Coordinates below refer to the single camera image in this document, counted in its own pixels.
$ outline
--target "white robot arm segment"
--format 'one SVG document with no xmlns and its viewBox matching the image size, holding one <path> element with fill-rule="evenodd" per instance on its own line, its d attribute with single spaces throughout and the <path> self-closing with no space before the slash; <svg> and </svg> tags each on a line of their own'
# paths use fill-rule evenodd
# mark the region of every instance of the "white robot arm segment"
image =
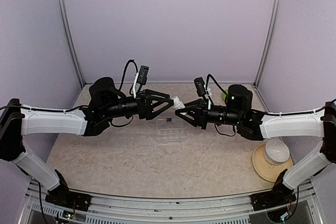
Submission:
<svg viewBox="0 0 336 224">
<path fill-rule="evenodd" d="M 85 114 L 79 109 L 64 113 L 21 110 L 21 113 L 24 115 L 22 119 L 22 135 L 36 133 L 84 135 L 87 126 Z"/>
<path fill-rule="evenodd" d="M 312 114 L 285 116 L 264 115 L 260 131 L 263 138 L 280 136 L 316 136 L 324 137 L 324 110 Z"/>
</svg>

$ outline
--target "black cable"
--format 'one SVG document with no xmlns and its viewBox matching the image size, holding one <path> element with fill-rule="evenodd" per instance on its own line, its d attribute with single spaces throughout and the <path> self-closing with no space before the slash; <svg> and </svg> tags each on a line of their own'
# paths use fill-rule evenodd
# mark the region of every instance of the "black cable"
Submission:
<svg viewBox="0 0 336 224">
<path fill-rule="evenodd" d="M 293 212 L 290 214 L 290 216 L 289 216 L 287 219 L 285 219 L 284 221 L 287 221 L 287 220 L 289 220 L 290 218 L 292 218 L 292 216 L 294 215 L 296 209 L 298 208 L 298 204 L 299 204 L 299 186 L 298 186 L 298 192 L 297 192 L 297 196 L 296 196 L 296 204 L 295 204 L 295 208 L 294 208 Z"/>
<path fill-rule="evenodd" d="M 216 129 L 217 133 L 218 133 L 219 135 L 221 135 L 221 136 L 229 136 L 229 137 L 233 137 L 233 136 L 236 135 L 236 129 L 235 129 L 235 127 L 234 127 L 233 125 L 232 125 L 232 130 L 233 130 L 233 132 L 234 132 L 233 135 L 229 135 L 229 134 L 225 134 L 225 133 L 219 132 L 219 130 L 218 130 L 218 128 L 217 128 L 217 125 L 216 125 L 216 124 L 214 124 L 214 125 L 215 125 L 215 129 Z"/>
<path fill-rule="evenodd" d="M 133 63 L 133 64 L 134 64 L 134 66 L 135 66 L 135 70 L 136 70 L 136 72 L 138 72 L 138 66 L 137 66 L 137 64 L 135 63 L 135 61 L 134 61 L 133 59 L 128 60 L 127 63 L 126 63 L 126 65 L 125 65 L 125 67 L 124 67 L 124 72 L 122 73 L 122 78 L 121 78 L 121 83 L 120 83 L 120 86 L 119 86 L 119 90 L 121 90 L 121 88 L 122 88 L 122 86 L 123 86 L 123 84 L 124 84 L 126 71 L 127 71 L 127 69 L 128 69 L 128 65 L 129 65 L 130 63 Z"/>
<path fill-rule="evenodd" d="M 113 127 L 116 127 L 116 128 L 122 128 L 122 127 L 125 127 L 125 126 L 129 125 L 129 124 L 133 121 L 133 119 L 134 119 L 134 116 L 132 116 L 131 120 L 130 120 L 128 123 L 126 123 L 126 124 L 122 124 L 122 125 L 115 125 L 115 124 L 113 124 L 112 121 L 111 121 L 111 125 L 112 125 Z"/>
<path fill-rule="evenodd" d="M 329 107 L 330 105 L 332 105 L 334 102 L 336 102 L 336 98 L 334 100 L 332 100 L 329 104 L 317 109 L 317 110 L 310 110 L 310 111 L 302 111 L 302 112 L 293 112 L 293 113 L 268 113 L 268 112 L 264 112 L 265 115 L 271 115 L 271 116 L 285 116 L 285 115 L 305 115 L 305 114 L 314 114 L 314 113 L 318 113 L 322 110 L 324 110 L 325 108 Z"/>
<path fill-rule="evenodd" d="M 44 222 L 45 222 L 46 224 L 49 224 L 49 223 L 47 222 L 46 216 L 44 215 L 44 212 L 43 212 L 42 196 L 41 196 L 41 184 L 40 184 L 39 181 L 38 181 L 37 183 L 38 183 L 38 194 L 39 194 L 39 196 L 40 196 L 40 207 L 41 207 L 42 217 L 43 217 L 43 219 L 44 219 Z"/>
<path fill-rule="evenodd" d="M 56 110 L 56 109 L 52 110 L 52 109 L 30 108 L 30 107 L 25 107 L 25 106 L 21 106 L 21 105 L 6 105 L 6 106 L 3 106 L 3 107 L 0 107 L 0 110 L 6 109 L 6 108 L 19 108 L 19 109 L 22 109 L 22 110 L 31 110 L 31 111 L 67 113 L 67 112 L 74 111 L 76 109 L 88 108 L 88 106 L 87 105 L 80 105 L 80 106 L 74 107 L 72 109 L 67 109 L 67 110 Z"/>
<path fill-rule="evenodd" d="M 225 95 L 227 95 L 226 91 L 221 87 L 221 85 L 218 84 L 218 82 L 216 81 L 216 79 L 212 76 L 212 74 L 208 74 L 207 77 L 206 77 L 206 85 L 205 85 L 205 88 L 207 89 L 208 88 L 208 84 L 209 84 L 209 78 L 211 78 L 214 83 L 217 85 L 217 87 L 221 90 L 221 92 L 223 92 Z"/>
<path fill-rule="evenodd" d="M 142 88 L 142 84 L 139 85 L 138 90 L 136 91 L 136 94 L 139 94 L 140 90 Z M 130 90 L 128 91 L 130 95 L 133 95 L 133 85 L 130 87 Z"/>
<path fill-rule="evenodd" d="M 208 97 L 209 97 L 210 103 L 211 103 L 212 105 L 214 105 L 214 102 L 213 102 L 213 100 L 211 99 L 211 97 L 210 97 L 210 96 L 208 96 Z"/>
</svg>

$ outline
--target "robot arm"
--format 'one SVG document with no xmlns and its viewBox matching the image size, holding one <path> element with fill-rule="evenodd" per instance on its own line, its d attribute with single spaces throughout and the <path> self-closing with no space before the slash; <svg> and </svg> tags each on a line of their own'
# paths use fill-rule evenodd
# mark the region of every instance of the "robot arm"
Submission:
<svg viewBox="0 0 336 224">
<path fill-rule="evenodd" d="M 316 148 L 288 170 L 283 171 L 271 192 L 252 195 L 255 210 L 294 201 L 293 190 L 331 163 L 336 163 L 336 105 L 327 102 L 319 109 L 294 113 L 266 113 L 251 108 L 252 92 L 242 85 L 231 85 L 226 106 L 210 104 L 205 98 L 206 86 L 202 78 L 195 79 L 198 99 L 185 104 L 175 114 L 194 127 L 206 129 L 208 123 L 233 125 L 242 137 L 262 141 L 281 136 L 322 137 Z"/>
<path fill-rule="evenodd" d="M 144 85 L 148 67 L 142 66 L 141 70 L 137 83 Z M 126 97 L 109 77 L 97 80 L 89 91 L 89 105 L 69 110 L 31 107 L 11 99 L 0 117 L 0 159 L 12 162 L 40 182 L 49 191 L 47 202 L 70 208 L 76 202 L 75 209 L 83 211 L 88 210 L 90 196 L 69 191 L 61 173 L 50 169 L 22 136 L 37 133 L 96 136 L 112 125 L 114 118 L 138 115 L 139 119 L 151 120 L 174 104 L 168 94 L 153 90 L 138 90 Z"/>
</svg>

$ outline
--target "small black object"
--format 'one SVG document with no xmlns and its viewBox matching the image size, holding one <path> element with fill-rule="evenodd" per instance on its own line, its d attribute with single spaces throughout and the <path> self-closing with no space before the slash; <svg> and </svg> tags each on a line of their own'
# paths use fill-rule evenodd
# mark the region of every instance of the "small black object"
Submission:
<svg viewBox="0 0 336 224">
<path fill-rule="evenodd" d="M 197 91 L 197 95 L 198 97 L 203 97 L 206 95 L 206 91 L 205 91 L 205 87 L 204 87 L 204 80 L 202 77 L 197 77 L 194 80 L 195 86 L 196 86 L 196 91 Z"/>
<path fill-rule="evenodd" d="M 147 67 L 147 66 L 141 66 L 140 67 L 137 83 L 139 83 L 141 85 L 146 85 L 148 71 L 149 71 L 149 67 Z"/>
</svg>

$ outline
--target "beige tray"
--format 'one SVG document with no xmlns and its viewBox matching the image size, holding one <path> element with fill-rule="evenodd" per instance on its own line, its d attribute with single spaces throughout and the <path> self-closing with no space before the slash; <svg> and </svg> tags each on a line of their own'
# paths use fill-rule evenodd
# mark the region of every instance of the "beige tray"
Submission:
<svg viewBox="0 0 336 224">
<path fill-rule="evenodd" d="M 275 182 L 283 170 L 293 166 L 293 161 L 289 157 L 281 165 L 271 164 L 265 158 L 265 146 L 266 144 L 261 144 L 254 150 L 252 155 L 253 166 L 260 177 L 267 181 Z"/>
</svg>

